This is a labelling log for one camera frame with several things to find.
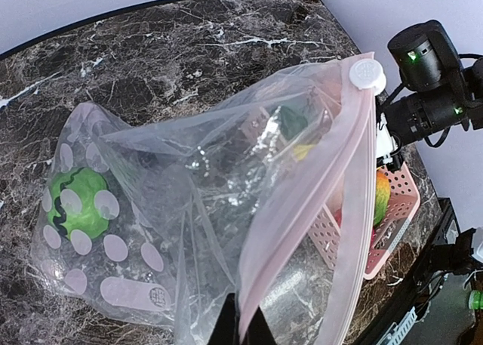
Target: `pink dot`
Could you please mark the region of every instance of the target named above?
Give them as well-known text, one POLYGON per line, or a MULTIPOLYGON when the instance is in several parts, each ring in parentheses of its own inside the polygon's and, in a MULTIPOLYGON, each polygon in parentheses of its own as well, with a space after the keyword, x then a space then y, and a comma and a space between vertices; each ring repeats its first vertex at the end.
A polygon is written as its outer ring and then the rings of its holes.
POLYGON ((162 272, 165 268, 165 263, 159 254, 158 250, 151 243, 144 243, 141 246, 141 256, 143 256, 146 264, 157 272, 162 272))
POLYGON ((60 192, 60 202, 67 214, 80 214, 82 212, 81 198, 71 189, 60 192))
POLYGON ((128 247, 122 238, 113 234, 104 237, 104 251, 110 260, 122 262, 128 258, 128 247))
POLYGON ((88 278, 77 268, 70 270, 63 281, 77 294, 84 294, 88 287, 88 278))
POLYGON ((95 143, 88 145, 88 148, 85 150, 85 159, 89 167, 98 173, 105 173, 109 170, 95 143))
POLYGON ((81 230, 74 229, 70 233, 70 241, 75 251, 81 256, 85 256, 92 249, 92 241, 87 234, 81 230))
POLYGON ((118 199, 109 190, 100 190, 94 197, 94 206, 102 218, 116 219, 119 215, 118 199))
POLYGON ((44 238, 48 245, 50 245, 53 249, 60 248, 60 236, 59 233, 52 227, 52 226, 45 226, 43 229, 44 238))
POLYGON ((49 212, 52 209, 52 196, 48 188, 45 188, 44 195, 42 196, 42 208, 46 212, 49 212))
POLYGON ((60 171, 66 173, 72 169, 74 165, 74 154, 72 153, 72 149, 66 143, 60 145, 60 171))

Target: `dark marble surface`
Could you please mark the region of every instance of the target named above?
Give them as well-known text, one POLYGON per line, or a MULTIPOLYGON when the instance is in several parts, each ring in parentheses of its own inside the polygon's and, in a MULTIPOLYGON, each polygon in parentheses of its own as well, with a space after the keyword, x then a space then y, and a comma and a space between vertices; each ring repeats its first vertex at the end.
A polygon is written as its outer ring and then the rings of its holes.
MULTIPOLYGON (((77 104, 93 100, 130 125, 158 122, 206 110, 283 67, 357 53, 318 0, 192 0, 103 20, 0 62, 0 343, 173 342, 169 331, 112 321, 82 300, 52 294, 30 264, 45 175, 77 104)), ((439 215, 415 149, 407 159, 421 209, 388 265, 364 283, 348 343, 397 288, 439 215)), ((316 255, 306 239, 291 266, 318 263, 316 255)), ((317 299, 296 296, 306 312, 289 328, 265 303, 280 344, 316 335, 317 299)))

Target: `pink basket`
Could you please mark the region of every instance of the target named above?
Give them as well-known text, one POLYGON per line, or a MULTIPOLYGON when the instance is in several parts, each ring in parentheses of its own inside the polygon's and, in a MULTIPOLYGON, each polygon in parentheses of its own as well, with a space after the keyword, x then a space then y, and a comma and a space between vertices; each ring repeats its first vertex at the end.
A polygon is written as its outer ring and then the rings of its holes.
MULTIPOLYGON (((373 279, 394 251, 420 206, 420 194, 406 164, 400 171, 381 171, 389 178, 391 198, 387 214, 376 231, 368 255, 364 278, 373 279)), ((324 206, 309 231, 309 237, 330 269, 335 268, 340 229, 333 214, 324 206)))

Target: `ziplock bag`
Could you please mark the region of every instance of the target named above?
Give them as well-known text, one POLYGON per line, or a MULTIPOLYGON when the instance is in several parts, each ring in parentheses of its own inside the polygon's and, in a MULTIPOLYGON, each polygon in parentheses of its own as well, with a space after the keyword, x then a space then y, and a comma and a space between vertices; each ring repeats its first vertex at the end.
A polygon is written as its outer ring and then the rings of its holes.
POLYGON ((283 69, 205 113, 139 128, 79 104, 32 239, 46 283, 110 318, 173 328, 183 345, 208 341, 235 292, 243 336, 264 298, 294 296, 277 287, 284 265, 343 178, 337 265, 321 262, 328 279, 312 288, 327 302, 313 304, 318 343, 340 343, 374 209, 374 93, 349 81, 365 58, 283 69))

